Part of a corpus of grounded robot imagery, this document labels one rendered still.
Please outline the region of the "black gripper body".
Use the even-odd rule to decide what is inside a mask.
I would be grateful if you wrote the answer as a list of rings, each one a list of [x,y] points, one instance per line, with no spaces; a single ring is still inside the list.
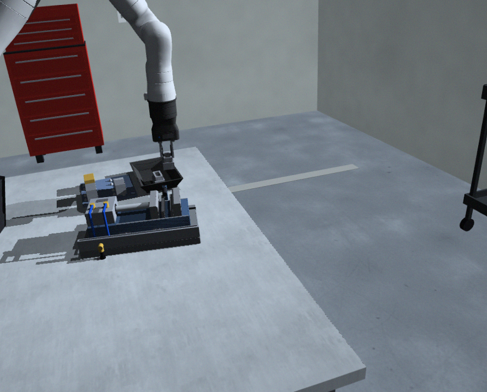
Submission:
[[[148,94],[148,95],[147,95]],[[148,83],[144,99],[148,101],[153,142],[179,140],[176,124],[176,97],[174,82]]]

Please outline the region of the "yellow rectangular block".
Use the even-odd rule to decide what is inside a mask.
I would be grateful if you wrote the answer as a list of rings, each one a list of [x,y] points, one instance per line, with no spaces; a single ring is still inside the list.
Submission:
[[[85,184],[94,183],[94,182],[95,182],[95,179],[94,179],[94,174],[93,173],[84,175],[84,183]]]

